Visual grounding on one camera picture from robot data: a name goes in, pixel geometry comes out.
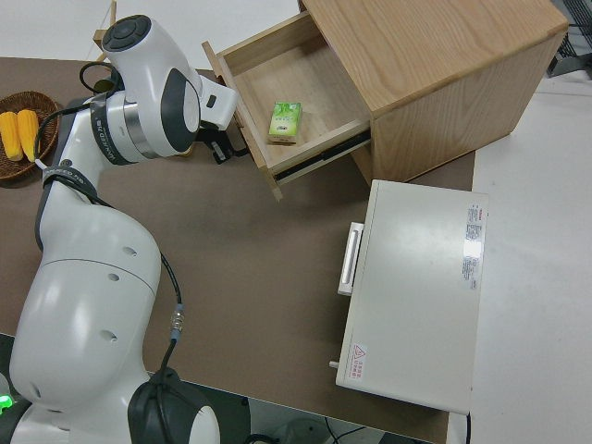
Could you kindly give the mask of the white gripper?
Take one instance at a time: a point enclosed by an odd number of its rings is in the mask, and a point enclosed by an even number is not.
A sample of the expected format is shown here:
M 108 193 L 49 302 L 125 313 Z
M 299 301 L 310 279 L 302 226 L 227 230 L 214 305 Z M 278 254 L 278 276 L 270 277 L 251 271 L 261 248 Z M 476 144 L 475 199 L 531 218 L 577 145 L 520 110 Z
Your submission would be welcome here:
M 200 100 L 200 127 L 207 130 L 226 130 L 233 118 L 239 95 L 231 88 L 199 77 L 202 82 L 198 93 Z M 241 132 L 231 132 L 229 137 L 225 131 L 213 131 L 210 136 L 209 148 L 213 157 L 220 165 L 232 156 L 245 156 L 247 145 Z

